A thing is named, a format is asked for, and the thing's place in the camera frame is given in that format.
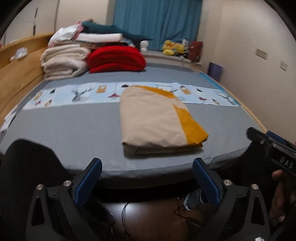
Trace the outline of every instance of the deer print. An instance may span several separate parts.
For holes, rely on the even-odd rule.
[[[82,92],[78,92],[78,89],[76,89],[76,90],[72,90],[72,93],[75,94],[75,96],[74,96],[72,102],[78,102],[78,101],[85,101],[85,100],[87,100],[88,97],[83,97],[83,96],[81,96],[81,95],[83,95],[83,94],[85,94],[85,93],[87,93],[87,92],[89,92],[89,91],[92,91],[93,89],[94,89],[94,88],[89,88],[89,89],[86,89],[86,90],[84,90],[84,91],[82,91]]]

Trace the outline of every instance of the folded blanket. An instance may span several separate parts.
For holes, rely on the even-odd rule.
[[[43,69],[45,80],[75,77],[85,73],[87,70],[88,67],[85,61],[68,57],[51,58],[45,63]]]
[[[93,43],[86,43],[86,42],[76,41],[76,40],[65,40],[65,41],[54,43],[53,47],[67,45],[67,44],[80,44],[81,47],[84,47],[90,50],[96,50],[98,48],[105,46],[105,44],[93,44]]]
[[[87,43],[113,43],[123,40],[122,34],[78,34],[77,41],[83,41]]]
[[[46,62],[54,57],[67,57],[78,60],[86,59],[91,51],[87,48],[80,47],[79,44],[69,44],[46,49],[41,55],[41,66],[44,67]]]
[[[122,33],[123,36],[127,39],[133,41],[134,45],[138,50],[140,50],[140,42],[143,40],[153,40],[143,35],[131,34],[127,31],[124,31],[117,27],[116,25],[101,25],[97,23],[93,23],[92,21],[84,21],[82,22],[84,29],[81,31],[82,33],[93,33],[93,34],[116,34]]]
[[[121,140],[132,154],[172,153],[202,147],[208,134],[168,91],[132,85],[120,99]]]
[[[102,47],[95,50],[89,56],[87,62],[91,73],[103,71],[142,71],[146,65],[141,53],[137,49],[127,46]]]

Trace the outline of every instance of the wooden bed frame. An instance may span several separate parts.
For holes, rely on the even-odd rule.
[[[44,79],[44,73],[40,66],[40,57],[47,48],[49,39],[53,33],[35,35],[21,39],[0,48],[0,125],[5,116],[16,106],[36,85]],[[22,59],[10,62],[10,58],[19,48],[28,48],[28,55]],[[146,61],[154,62],[152,56],[145,56]],[[167,64],[169,59],[157,58],[157,62]],[[186,63],[182,60],[173,60],[176,65],[191,67],[200,72],[198,65]],[[224,86],[219,84],[230,93],[241,105],[241,107],[253,118],[253,120],[267,131],[259,119],[246,107],[235,95]]]

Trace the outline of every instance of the wall switch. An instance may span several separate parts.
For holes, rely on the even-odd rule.
[[[267,59],[268,54],[260,49],[256,49],[256,55],[263,59]]]
[[[287,71],[288,65],[281,60],[281,63],[279,64],[279,66],[281,67],[281,69],[283,69],[284,71]]]

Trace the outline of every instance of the cable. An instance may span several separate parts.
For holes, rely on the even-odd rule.
[[[200,226],[199,224],[197,224],[197,222],[199,222],[199,221],[197,221],[196,219],[191,218],[191,217],[184,217],[184,216],[182,216],[182,215],[176,213],[176,211],[178,211],[178,210],[186,211],[184,205],[181,205],[181,206],[180,206],[180,202],[179,202],[180,198],[177,198],[177,200],[178,200],[178,208],[174,211],[174,214],[177,215],[178,217],[184,218],[186,221],[192,223],[192,224],[195,225],[197,228],[202,229],[202,226]]]
[[[131,237],[130,233],[128,232],[126,225],[125,225],[125,221],[124,221],[124,214],[126,216],[126,206],[129,204],[130,202],[124,203],[124,207],[122,209],[122,213],[121,213],[121,221],[122,221],[122,225],[124,228],[124,232],[127,234],[127,236]]]

